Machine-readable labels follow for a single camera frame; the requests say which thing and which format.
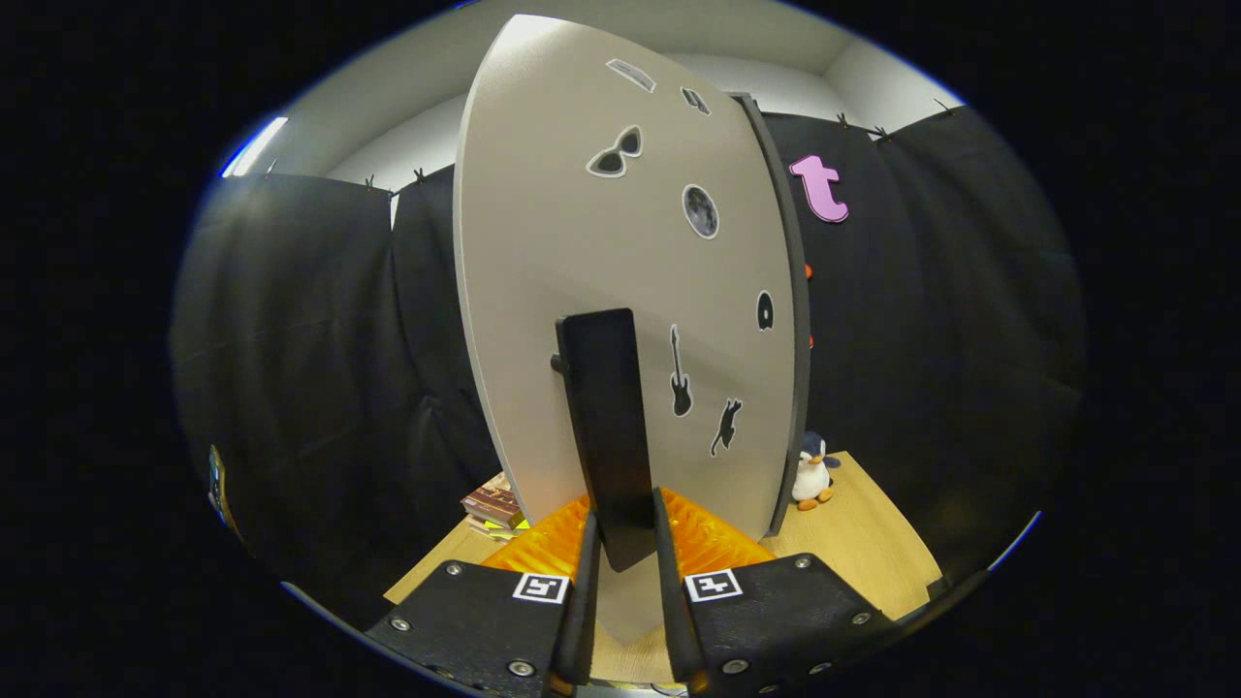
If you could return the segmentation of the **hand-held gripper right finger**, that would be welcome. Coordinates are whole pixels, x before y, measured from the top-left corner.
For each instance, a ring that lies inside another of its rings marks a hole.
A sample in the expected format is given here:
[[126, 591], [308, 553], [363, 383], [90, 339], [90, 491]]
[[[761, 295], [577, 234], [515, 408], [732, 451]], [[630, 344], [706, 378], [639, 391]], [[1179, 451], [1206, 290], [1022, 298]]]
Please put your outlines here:
[[652, 491], [674, 681], [690, 697], [808, 697], [897, 640], [897, 622], [812, 553], [684, 573], [671, 494]]

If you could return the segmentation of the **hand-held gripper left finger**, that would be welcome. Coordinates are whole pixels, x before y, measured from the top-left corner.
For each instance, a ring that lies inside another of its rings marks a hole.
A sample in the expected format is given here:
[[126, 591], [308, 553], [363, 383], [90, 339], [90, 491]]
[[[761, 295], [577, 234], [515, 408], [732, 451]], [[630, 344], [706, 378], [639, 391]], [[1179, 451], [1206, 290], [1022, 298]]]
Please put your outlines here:
[[572, 697], [589, 678], [602, 540], [588, 496], [480, 561], [447, 559], [367, 638], [469, 697]]

